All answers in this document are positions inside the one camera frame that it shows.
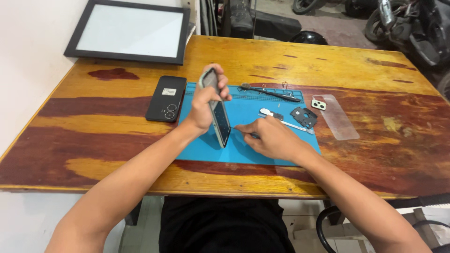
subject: transparent plastic sheet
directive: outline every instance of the transparent plastic sheet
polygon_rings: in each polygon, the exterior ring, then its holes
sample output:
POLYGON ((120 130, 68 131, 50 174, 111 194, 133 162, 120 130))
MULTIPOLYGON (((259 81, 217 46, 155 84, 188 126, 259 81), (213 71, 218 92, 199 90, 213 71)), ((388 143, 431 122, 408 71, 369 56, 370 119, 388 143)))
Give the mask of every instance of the transparent plastic sheet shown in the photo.
POLYGON ((355 127, 333 95, 314 95, 312 97, 327 104, 326 110, 321 110, 320 112, 337 140, 360 138, 355 127))

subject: blue silicone repair mat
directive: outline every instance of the blue silicone repair mat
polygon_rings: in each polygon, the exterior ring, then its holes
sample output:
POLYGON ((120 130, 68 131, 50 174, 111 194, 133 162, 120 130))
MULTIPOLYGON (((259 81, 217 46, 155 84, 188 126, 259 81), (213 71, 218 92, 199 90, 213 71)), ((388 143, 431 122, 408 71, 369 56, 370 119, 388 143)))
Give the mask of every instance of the blue silicone repair mat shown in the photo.
MULTIPOLYGON (((189 111, 191 110, 191 102, 194 94, 196 83, 188 82, 186 92, 184 94, 183 106, 180 113, 180 122, 182 122, 189 111)), ((303 94, 299 90, 282 90, 270 89, 267 91, 286 94, 292 93, 296 98, 301 99, 301 102, 288 102, 266 94, 259 94, 259 92, 248 90, 239 91, 238 86, 228 86, 230 94, 233 99, 225 102, 225 108, 228 114, 229 123, 232 127, 238 124, 249 124, 255 121, 261 108, 267 108, 272 112, 280 113, 284 116, 284 121, 300 126, 300 124, 290 115, 294 108, 300 106, 305 108, 303 94)), ((311 146, 320 153, 319 145, 315 135, 306 133, 304 131, 290 127, 300 139, 308 142, 311 146)), ((183 152, 177 157, 180 160, 196 160, 196 161, 210 161, 210 162, 227 162, 227 163, 253 163, 253 164, 267 164, 267 165, 283 165, 293 166, 293 163, 283 160, 275 160, 263 156, 255 152, 248 146, 242 137, 241 132, 232 128, 228 143, 224 149, 219 145, 214 127, 211 125, 209 131, 194 140, 187 146, 183 152)))

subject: sticker label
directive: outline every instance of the sticker label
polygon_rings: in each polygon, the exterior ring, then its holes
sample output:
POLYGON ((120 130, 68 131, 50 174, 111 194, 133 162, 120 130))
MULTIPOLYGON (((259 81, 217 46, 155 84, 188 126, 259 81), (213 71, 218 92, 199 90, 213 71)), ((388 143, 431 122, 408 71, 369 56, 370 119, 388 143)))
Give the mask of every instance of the sticker label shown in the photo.
POLYGON ((176 92, 176 89, 164 88, 162 90, 162 94, 167 95, 167 96, 175 96, 175 92, 176 92))

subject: phone camera lens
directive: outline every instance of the phone camera lens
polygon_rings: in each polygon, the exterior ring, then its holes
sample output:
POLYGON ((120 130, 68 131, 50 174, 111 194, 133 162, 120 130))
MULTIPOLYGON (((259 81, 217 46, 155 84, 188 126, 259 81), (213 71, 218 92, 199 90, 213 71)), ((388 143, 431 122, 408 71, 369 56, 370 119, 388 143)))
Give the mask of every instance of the phone camera lens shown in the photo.
POLYGON ((166 119, 171 119, 175 116, 175 114, 173 112, 167 112, 164 117, 166 117, 166 119))
POLYGON ((171 112, 175 111, 175 110, 176 110, 176 105, 170 104, 170 105, 167 107, 167 110, 169 110, 169 111, 171 111, 171 112))

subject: black smartphone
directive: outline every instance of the black smartphone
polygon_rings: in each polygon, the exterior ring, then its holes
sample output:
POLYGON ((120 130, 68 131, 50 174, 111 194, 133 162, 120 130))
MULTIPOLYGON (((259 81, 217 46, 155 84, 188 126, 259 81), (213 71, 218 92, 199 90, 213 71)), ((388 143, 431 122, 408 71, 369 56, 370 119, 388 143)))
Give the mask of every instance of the black smartphone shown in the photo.
POLYGON ((145 119, 149 121, 175 122, 180 111, 186 80, 184 77, 160 77, 145 114, 145 119))
MULTIPOLYGON (((210 68, 203 73, 198 81, 198 86, 201 89, 211 86, 216 90, 217 94, 220 93, 218 84, 219 80, 214 68, 210 68)), ((209 101, 209 107, 211 109, 212 125, 216 131, 217 139, 219 140, 221 148, 225 148, 228 142, 228 137, 230 136, 231 126, 225 110, 224 102, 209 101)))

